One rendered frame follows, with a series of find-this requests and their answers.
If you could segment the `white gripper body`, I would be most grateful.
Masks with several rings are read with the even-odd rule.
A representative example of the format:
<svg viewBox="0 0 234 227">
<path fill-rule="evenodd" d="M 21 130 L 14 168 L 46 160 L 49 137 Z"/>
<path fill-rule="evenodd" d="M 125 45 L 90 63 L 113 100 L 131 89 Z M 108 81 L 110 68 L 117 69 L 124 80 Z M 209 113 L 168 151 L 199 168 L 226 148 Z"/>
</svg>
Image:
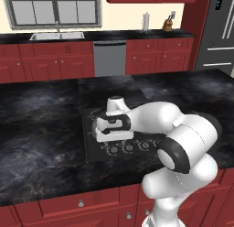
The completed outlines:
<svg viewBox="0 0 234 227">
<path fill-rule="evenodd" d="M 113 131 L 105 135 L 98 128 L 96 128 L 94 135 L 99 143 L 133 139 L 132 131 Z"/>
</svg>

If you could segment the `black hob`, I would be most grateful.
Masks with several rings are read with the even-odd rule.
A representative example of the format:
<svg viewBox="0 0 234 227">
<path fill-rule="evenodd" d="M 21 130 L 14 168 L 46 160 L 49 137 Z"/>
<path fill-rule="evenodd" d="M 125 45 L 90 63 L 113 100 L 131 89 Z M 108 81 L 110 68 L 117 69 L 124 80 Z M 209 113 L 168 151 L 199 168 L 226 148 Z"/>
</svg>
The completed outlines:
<svg viewBox="0 0 234 227">
<path fill-rule="evenodd" d="M 119 157 L 134 157 L 143 154 L 155 154 L 158 144 L 165 138 L 163 134 L 143 134 L 135 133 L 134 138 L 125 141 L 97 142 L 92 135 L 91 127 L 95 118 L 102 112 L 101 108 L 88 108 L 82 111 L 83 130 L 85 138 L 86 155 L 88 162 L 105 161 Z M 140 142 L 146 142 L 149 147 L 141 150 L 138 146 Z M 124 145 L 133 146 L 133 152 L 125 152 Z M 112 154 L 110 148 L 116 146 L 118 152 Z"/>
</svg>

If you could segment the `grey dishwasher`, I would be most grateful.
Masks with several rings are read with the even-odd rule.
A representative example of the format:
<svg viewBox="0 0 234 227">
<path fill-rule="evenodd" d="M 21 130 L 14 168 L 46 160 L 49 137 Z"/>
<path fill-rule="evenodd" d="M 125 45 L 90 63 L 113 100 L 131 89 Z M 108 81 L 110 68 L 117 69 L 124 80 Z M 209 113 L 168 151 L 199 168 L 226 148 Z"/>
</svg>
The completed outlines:
<svg viewBox="0 0 234 227">
<path fill-rule="evenodd" d="M 94 72 L 96 77 L 124 75 L 126 68 L 126 41 L 93 42 Z"/>
</svg>

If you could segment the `red cupboard door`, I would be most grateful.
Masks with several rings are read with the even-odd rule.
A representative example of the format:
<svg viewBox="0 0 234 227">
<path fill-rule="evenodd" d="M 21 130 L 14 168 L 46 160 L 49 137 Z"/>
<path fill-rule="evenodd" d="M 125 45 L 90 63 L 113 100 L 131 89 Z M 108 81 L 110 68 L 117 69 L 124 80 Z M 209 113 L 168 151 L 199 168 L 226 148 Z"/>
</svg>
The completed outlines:
<svg viewBox="0 0 234 227">
<path fill-rule="evenodd" d="M 126 219 L 126 212 L 132 218 Z M 134 227 L 136 206 L 130 205 L 120 209 L 100 211 L 85 215 L 73 215 L 48 221 L 23 221 L 23 227 Z"/>
<path fill-rule="evenodd" d="M 144 214 L 144 209 L 148 209 L 151 213 L 153 208 L 154 208 L 154 203 L 152 201 L 142 202 L 138 204 L 135 227 L 142 227 L 142 223 L 144 219 L 147 217 Z"/>
<path fill-rule="evenodd" d="M 187 198 L 178 217 L 186 227 L 213 227 L 230 192 L 230 187 L 200 191 Z"/>
</svg>

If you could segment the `red drawer front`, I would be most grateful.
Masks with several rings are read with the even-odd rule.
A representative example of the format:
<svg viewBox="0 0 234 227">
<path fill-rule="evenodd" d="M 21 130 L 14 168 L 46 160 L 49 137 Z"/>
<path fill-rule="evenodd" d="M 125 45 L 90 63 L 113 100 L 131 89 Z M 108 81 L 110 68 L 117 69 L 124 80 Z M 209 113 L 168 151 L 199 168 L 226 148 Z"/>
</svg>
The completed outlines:
<svg viewBox="0 0 234 227">
<path fill-rule="evenodd" d="M 103 189 L 69 196 L 63 196 L 38 202 L 44 218 L 71 214 L 76 211 L 90 211 L 105 208 L 119 203 L 120 190 Z M 79 200 L 84 201 L 84 207 L 79 207 Z"/>
</svg>

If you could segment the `red base cupboard run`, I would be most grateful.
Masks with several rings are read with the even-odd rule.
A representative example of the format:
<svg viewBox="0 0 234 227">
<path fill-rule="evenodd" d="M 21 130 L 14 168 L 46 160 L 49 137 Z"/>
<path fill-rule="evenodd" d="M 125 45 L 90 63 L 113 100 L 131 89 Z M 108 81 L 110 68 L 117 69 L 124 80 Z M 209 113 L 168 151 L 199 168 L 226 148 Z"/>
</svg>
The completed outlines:
<svg viewBox="0 0 234 227">
<path fill-rule="evenodd" d="M 91 41 L 0 45 L 0 83 L 93 76 Z"/>
<path fill-rule="evenodd" d="M 150 38 L 128 40 L 126 74 L 187 70 L 193 38 Z"/>
</svg>

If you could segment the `steel sink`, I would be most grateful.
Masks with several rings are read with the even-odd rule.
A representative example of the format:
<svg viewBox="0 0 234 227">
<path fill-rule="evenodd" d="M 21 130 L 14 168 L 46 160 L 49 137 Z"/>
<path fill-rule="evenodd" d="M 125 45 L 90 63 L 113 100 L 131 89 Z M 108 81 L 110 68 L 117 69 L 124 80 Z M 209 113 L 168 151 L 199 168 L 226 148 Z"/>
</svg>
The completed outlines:
<svg viewBox="0 0 234 227">
<path fill-rule="evenodd" d="M 69 33 L 36 33 L 33 34 L 30 40 L 60 40 L 60 39 L 84 39 L 83 32 Z"/>
</svg>

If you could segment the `brown knife block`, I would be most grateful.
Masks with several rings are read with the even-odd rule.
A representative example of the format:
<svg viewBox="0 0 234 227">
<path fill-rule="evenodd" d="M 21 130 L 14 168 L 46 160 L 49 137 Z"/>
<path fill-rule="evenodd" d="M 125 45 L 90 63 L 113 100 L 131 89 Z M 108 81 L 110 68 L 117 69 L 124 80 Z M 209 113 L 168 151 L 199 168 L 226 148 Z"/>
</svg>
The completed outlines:
<svg viewBox="0 0 234 227">
<path fill-rule="evenodd" d="M 173 19 L 174 15 L 171 15 L 167 18 L 167 20 L 164 22 L 162 30 L 165 32 L 170 32 L 172 30 L 172 25 L 173 25 Z"/>
</svg>

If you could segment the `grey framed window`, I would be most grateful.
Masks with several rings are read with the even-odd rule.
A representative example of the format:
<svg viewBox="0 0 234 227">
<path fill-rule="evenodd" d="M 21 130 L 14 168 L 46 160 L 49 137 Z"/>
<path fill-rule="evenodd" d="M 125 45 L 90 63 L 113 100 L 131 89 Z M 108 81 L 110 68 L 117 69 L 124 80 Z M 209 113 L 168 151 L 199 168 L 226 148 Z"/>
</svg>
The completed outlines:
<svg viewBox="0 0 234 227">
<path fill-rule="evenodd" d="M 101 0 L 3 0 L 12 29 L 101 26 Z"/>
</svg>

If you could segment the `dark grey fridge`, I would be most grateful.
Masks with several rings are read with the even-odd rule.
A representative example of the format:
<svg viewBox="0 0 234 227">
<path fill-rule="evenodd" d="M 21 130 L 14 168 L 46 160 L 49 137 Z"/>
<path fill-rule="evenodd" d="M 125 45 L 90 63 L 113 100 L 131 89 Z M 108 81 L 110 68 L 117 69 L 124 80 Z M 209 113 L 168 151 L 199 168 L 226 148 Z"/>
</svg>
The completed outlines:
<svg viewBox="0 0 234 227">
<path fill-rule="evenodd" d="M 195 70 L 234 69 L 234 0 L 210 0 Z"/>
</svg>

